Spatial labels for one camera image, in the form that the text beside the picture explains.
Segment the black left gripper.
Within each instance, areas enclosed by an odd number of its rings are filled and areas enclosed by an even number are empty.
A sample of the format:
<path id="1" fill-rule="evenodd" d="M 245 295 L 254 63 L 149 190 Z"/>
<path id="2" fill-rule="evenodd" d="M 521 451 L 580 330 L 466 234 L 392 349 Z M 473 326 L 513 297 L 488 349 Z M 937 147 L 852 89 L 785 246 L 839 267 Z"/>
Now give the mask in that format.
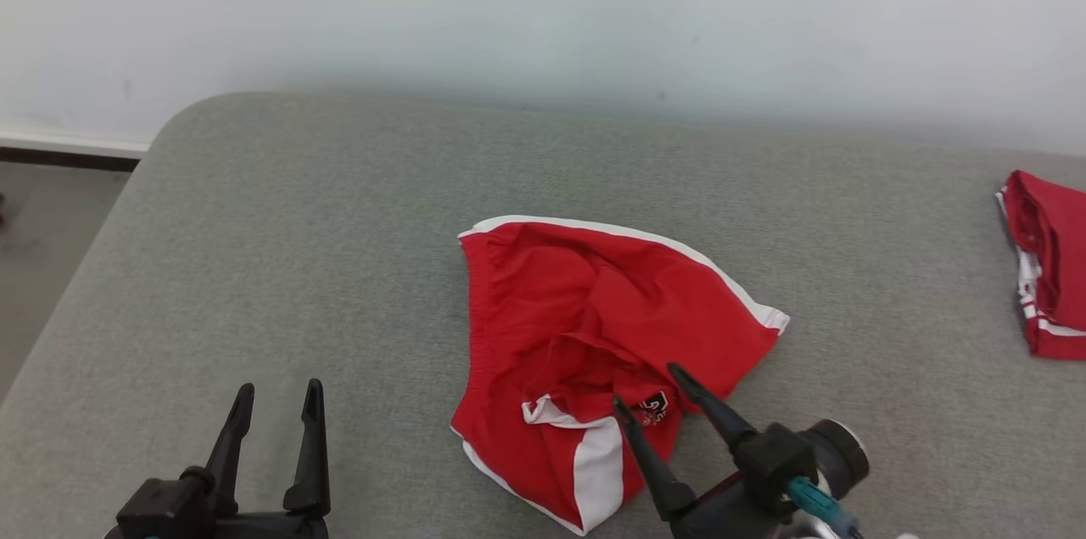
<path id="1" fill-rule="evenodd" d="M 241 385 L 207 459 L 215 485 L 209 505 L 216 515 L 239 512 L 236 489 L 242 441 L 249 433 L 255 385 Z M 104 539 L 330 539 L 323 519 L 331 511 L 328 435 L 323 383 L 311 378 L 301 411 L 303 437 L 294 484 L 287 489 L 288 514 L 217 517 L 207 512 L 119 515 Z"/>

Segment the red shirt with white sleeves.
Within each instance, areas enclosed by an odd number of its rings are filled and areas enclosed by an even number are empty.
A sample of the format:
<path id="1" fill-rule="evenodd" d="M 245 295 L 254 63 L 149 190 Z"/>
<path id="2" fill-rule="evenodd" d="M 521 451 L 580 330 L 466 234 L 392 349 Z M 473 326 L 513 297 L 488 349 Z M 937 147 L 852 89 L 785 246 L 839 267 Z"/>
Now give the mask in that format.
<path id="1" fill-rule="evenodd" d="M 1086 192 L 1013 171 L 996 195 L 1030 353 L 1086 362 Z"/>

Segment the red shorts with white panels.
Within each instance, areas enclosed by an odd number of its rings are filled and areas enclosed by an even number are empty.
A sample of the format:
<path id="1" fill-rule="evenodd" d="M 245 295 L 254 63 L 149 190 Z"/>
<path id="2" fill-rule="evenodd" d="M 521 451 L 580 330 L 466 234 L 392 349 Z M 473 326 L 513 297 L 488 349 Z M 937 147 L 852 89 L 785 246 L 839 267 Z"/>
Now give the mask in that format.
<path id="1" fill-rule="evenodd" d="M 654 233 L 512 215 L 476 223 L 459 245 L 469 373 L 451 430 L 477 469 L 576 536 L 645 485 L 614 397 L 670 457 L 694 408 L 668 365 L 727 397 L 790 323 Z"/>

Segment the grey fabric sofa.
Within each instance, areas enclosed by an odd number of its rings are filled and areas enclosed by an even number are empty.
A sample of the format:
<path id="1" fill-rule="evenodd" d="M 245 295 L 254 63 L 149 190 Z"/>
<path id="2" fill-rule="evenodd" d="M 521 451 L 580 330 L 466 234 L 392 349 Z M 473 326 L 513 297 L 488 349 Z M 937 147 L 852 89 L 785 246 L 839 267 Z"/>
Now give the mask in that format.
<path id="1" fill-rule="evenodd" d="M 202 464 L 241 384 L 241 507 L 282 504 L 325 387 L 332 539 L 577 539 L 473 469 L 460 231 L 617 223 L 790 315 L 731 396 L 866 443 L 866 539 L 1086 539 L 1086 362 L 1032 358 L 994 199 L 1086 159 L 226 95 L 167 122 L 0 405 L 0 539 L 104 539 Z"/>

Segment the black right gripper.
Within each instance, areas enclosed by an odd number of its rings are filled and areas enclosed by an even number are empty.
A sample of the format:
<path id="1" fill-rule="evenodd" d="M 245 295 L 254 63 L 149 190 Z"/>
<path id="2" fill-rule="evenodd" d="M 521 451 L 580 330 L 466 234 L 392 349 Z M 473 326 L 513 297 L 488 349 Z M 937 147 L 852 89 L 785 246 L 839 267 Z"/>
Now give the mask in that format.
<path id="1" fill-rule="evenodd" d="M 686 399 L 709 419 L 730 455 L 738 453 L 741 446 L 759 435 L 747 419 L 695 380 L 678 362 L 669 362 L 668 372 Z M 776 539 L 776 535 L 792 523 L 798 507 L 788 501 L 776 513 L 761 507 L 747 493 L 745 474 L 741 472 L 730 474 L 725 480 L 696 497 L 659 457 L 639 416 L 619 396 L 613 397 L 613 410 L 635 455 L 657 514 L 664 523 L 670 524 L 672 538 Z"/>

